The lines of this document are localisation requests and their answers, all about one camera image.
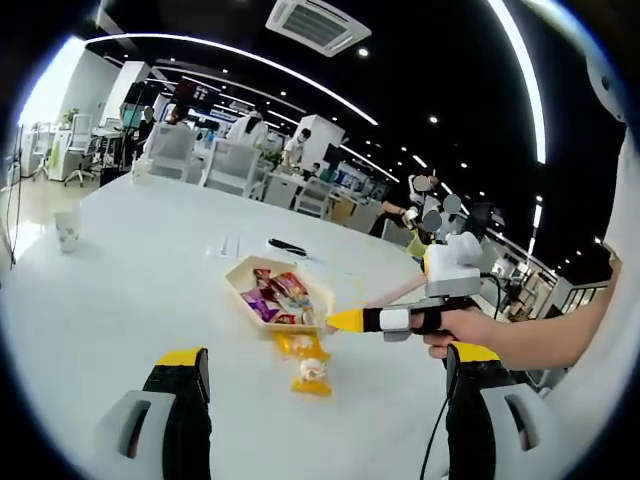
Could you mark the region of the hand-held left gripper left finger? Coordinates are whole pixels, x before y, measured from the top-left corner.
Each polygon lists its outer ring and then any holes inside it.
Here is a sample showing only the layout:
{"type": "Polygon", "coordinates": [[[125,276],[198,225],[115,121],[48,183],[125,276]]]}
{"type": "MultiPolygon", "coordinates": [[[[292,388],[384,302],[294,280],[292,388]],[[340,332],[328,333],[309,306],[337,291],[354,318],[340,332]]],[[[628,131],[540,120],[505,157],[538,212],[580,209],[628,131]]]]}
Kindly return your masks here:
{"type": "Polygon", "coordinates": [[[208,350],[165,354],[94,430],[90,479],[210,479],[208,350]]]}

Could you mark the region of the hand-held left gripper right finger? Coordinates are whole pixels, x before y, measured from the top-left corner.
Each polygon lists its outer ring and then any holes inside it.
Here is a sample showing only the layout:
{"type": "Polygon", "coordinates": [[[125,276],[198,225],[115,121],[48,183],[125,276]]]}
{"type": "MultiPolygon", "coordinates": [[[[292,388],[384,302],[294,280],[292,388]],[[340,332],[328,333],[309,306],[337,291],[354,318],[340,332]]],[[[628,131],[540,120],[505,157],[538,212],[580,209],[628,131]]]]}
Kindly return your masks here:
{"type": "Polygon", "coordinates": [[[447,352],[450,479],[554,479],[560,437],[545,401],[491,350],[455,341],[447,352]]]}

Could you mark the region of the person's right hand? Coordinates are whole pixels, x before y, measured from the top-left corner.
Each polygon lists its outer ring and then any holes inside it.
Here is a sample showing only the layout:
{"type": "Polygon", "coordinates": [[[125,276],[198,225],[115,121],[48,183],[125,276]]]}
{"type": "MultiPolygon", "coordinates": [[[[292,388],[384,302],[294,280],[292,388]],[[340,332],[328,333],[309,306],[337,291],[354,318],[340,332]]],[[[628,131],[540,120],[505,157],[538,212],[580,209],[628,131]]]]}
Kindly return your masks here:
{"type": "Polygon", "coordinates": [[[426,313],[413,314],[412,326],[417,328],[428,346],[432,358],[445,359],[448,346],[454,341],[480,345],[501,352],[500,341],[504,324],[497,322],[477,308],[450,310],[440,313],[440,323],[435,327],[426,313]]]}

